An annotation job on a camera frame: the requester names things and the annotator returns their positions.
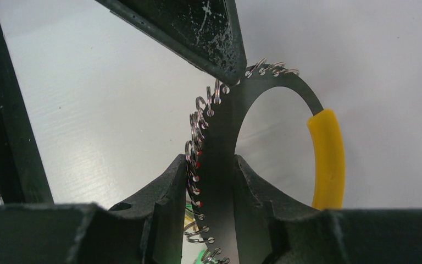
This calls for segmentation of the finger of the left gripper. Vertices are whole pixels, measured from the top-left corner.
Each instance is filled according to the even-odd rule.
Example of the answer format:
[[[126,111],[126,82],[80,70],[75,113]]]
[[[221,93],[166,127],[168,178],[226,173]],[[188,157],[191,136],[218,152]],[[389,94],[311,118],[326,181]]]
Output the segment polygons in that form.
[[[235,1],[103,0],[110,12],[228,85],[247,58]]]

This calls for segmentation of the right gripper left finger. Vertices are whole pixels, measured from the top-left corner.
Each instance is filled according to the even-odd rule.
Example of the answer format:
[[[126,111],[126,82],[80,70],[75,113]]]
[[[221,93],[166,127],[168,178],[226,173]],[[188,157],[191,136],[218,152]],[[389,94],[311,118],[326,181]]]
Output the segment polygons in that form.
[[[178,155],[141,190],[96,203],[0,206],[0,263],[180,263],[186,161]]]

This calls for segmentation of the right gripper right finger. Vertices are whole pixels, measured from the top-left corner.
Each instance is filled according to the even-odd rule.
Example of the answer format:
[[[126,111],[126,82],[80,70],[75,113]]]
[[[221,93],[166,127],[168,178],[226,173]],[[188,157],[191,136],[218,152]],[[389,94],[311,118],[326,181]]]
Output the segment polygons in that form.
[[[317,210],[234,158],[241,263],[422,263],[422,209]]]

